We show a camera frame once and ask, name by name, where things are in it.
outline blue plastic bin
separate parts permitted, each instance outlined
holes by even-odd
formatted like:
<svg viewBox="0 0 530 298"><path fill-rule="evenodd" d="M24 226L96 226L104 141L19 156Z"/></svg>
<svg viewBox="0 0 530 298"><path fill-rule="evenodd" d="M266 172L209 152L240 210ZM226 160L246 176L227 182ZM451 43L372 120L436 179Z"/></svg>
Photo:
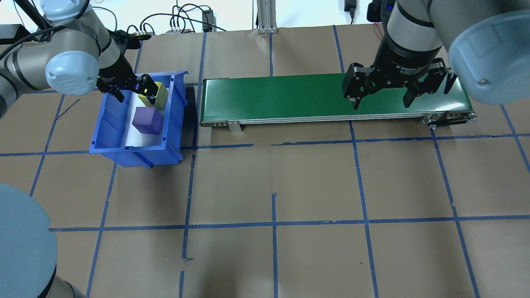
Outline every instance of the blue plastic bin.
<svg viewBox="0 0 530 298"><path fill-rule="evenodd" d="M134 110L143 106L136 93L122 91L123 102L108 93L103 95L89 152L102 154L120 166L178 164L183 159L180 140L184 108L188 105L184 89L187 73L150 74L155 82L169 88L159 135L142 135L132 126Z"/></svg>

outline purple cube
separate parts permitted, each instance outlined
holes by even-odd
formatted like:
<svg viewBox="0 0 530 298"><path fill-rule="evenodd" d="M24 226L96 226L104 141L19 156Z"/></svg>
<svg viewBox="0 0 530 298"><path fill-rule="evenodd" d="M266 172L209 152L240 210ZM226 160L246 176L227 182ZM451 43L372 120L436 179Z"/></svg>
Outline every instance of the purple cube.
<svg viewBox="0 0 530 298"><path fill-rule="evenodd" d="M164 125L164 116L155 107L137 107L132 125L142 134L158 135Z"/></svg>

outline robotic arm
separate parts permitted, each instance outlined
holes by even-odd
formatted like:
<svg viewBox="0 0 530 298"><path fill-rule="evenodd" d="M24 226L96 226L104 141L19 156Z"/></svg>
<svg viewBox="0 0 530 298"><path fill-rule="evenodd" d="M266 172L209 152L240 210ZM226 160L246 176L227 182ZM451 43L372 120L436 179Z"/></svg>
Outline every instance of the robotic arm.
<svg viewBox="0 0 530 298"><path fill-rule="evenodd" d="M344 97L356 110L369 94L406 87L408 108L442 84L447 67L435 59L442 45L473 99L499 104L530 97L529 0L398 0L372 66L348 68ZM448 75L444 93L456 75Z"/></svg>
<svg viewBox="0 0 530 298"><path fill-rule="evenodd" d="M43 0L41 8L51 21L52 39L0 57L0 117L21 95L49 87L85 95L97 86L120 101L120 89L132 90L154 103L158 86L149 75L133 73L89 0Z"/></svg>

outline green conveyor belt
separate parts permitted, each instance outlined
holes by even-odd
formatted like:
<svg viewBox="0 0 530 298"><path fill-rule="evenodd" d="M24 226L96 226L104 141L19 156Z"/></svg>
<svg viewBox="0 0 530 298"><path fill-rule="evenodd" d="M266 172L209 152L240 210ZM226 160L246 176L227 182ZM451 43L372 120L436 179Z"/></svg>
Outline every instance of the green conveyor belt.
<svg viewBox="0 0 530 298"><path fill-rule="evenodd" d="M405 88L384 89L365 97L357 111L342 97L344 74L297 75L206 80L201 125L422 117L435 112L470 112L469 97L457 81L449 94L438 92L403 106Z"/></svg>

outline white wall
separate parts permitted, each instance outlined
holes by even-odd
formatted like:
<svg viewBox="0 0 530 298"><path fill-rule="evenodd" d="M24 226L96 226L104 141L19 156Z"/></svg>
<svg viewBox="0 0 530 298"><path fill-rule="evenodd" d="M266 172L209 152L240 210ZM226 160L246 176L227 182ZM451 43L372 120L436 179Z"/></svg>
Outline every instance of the white wall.
<svg viewBox="0 0 530 298"><path fill-rule="evenodd" d="M214 10L217 25L228 31L249 30L254 28L255 15L257 13L256 0L180 0L179 5L194 3L197 5L209 5ZM39 7L41 0L34 0ZM355 24L367 23L366 9L371 0L358 0ZM118 29L126 30L128 25L136 26L142 19L154 13L171 13L171 7L175 0L103 0L96 3L91 0L93 6L108 8L118 18ZM278 27L314 27L325 25L342 25L350 23L350 15L343 11L344 0L277 0L276 14ZM37 26L19 8L26 28L34 32ZM96 10L103 24L113 30L114 17L104 10ZM189 12L192 19L202 20L200 11ZM156 34L169 31L170 16L155 16L147 22L155 28ZM14 9L12 0L0 0L0 24L19 24L20 19ZM202 31L202 26L196 23L197 31Z"/></svg>

